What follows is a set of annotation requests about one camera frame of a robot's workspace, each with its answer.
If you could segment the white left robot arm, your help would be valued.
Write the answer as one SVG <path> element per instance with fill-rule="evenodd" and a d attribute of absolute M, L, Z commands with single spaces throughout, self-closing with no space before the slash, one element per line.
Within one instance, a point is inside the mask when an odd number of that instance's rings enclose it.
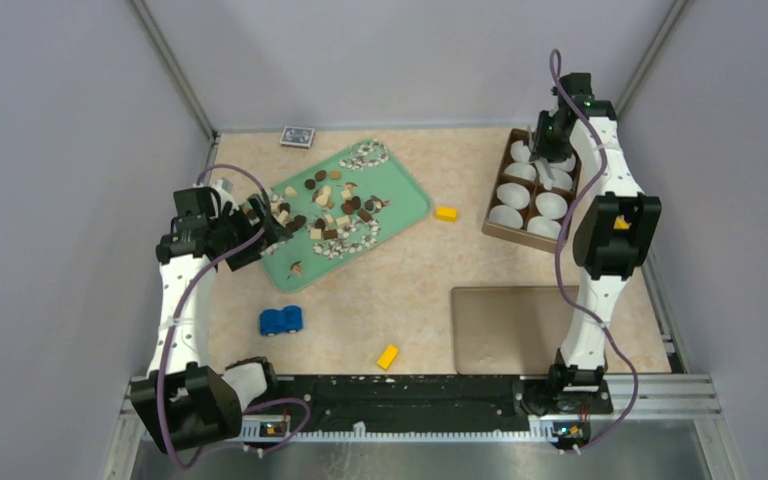
<path fill-rule="evenodd" d="M 289 238 L 265 190 L 238 203 L 214 184 L 174 193 L 177 214 L 155 247 L 163 297 L 157 342 L 145 378 L 130 384 L 131 404 L 167 455 L 238 436 L 244 410 L 268 413 L 281 393 L 264 357 L 209 366 L 211 293 L 220 264 L 232 271 L 257 262 Z"/>

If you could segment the green plastic tray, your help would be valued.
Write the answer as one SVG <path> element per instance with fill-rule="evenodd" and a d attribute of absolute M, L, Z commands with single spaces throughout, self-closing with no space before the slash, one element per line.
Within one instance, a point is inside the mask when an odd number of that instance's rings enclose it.
<path fill-rule="evenodd" d="M 272 284 L 296 292 L 411 227 L 431 210 L 425 190 L 380 140 L 361 140 L 269 188 L 291 233 L 262 254 Z"/>

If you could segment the metal tweezers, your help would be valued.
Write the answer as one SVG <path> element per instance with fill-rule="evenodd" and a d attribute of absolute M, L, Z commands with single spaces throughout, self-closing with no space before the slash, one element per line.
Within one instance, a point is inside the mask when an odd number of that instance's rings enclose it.
<path fill-rule="evenodd" d="M 541 185 L 547 190 L 552 190 L 556 184 L 556 177 L 549 162 L 538 152 L 538 133 L 535 130 L 529 131 L 529 140 L 529 162 L 535 167 Z"/>

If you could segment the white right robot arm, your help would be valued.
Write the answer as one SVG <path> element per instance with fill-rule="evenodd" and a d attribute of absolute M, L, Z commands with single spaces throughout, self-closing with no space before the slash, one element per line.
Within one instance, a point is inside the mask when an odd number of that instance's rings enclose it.
<path fill-rule="evenodd" d="M 615 305 L 650 249 L 662 212 L 658 197 L 645 194 L 628 167 L 617 137 L 617 117 L 607 100 L 594 97 L 588 73 L 554 79 L 555 111 L 542 111 L 530 158 L 558 163 L 575 157 L 588 182 L 578 199 L 592 196 L 572 239 L 580 269 L 568 334 L 550 367 L 546 397 L 560 412 L 572 412 L 606 389 L 605 345 Z"/>

